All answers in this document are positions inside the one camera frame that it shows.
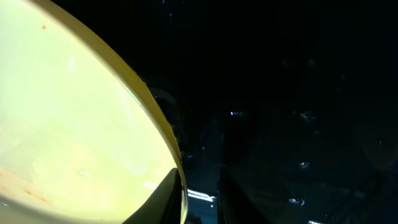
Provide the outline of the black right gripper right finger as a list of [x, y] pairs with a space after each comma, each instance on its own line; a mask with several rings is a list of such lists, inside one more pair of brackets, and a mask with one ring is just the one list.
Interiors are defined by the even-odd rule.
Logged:
[[218, 179], [218, 224], [271, 224], [225, 168]]

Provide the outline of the yellow plate with sauce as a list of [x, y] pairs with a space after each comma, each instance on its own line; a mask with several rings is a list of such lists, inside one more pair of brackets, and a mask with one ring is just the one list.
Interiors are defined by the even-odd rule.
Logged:
[[51, 1], [1, 2], [1, 222], [123, 223], [171, 169], [172, 128], [147, 85]]

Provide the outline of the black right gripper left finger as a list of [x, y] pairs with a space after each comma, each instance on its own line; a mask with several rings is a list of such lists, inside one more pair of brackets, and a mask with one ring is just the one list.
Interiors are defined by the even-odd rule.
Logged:
[[180, 224], [182, 183], [173, 168], [145, 203], [123, 224]]

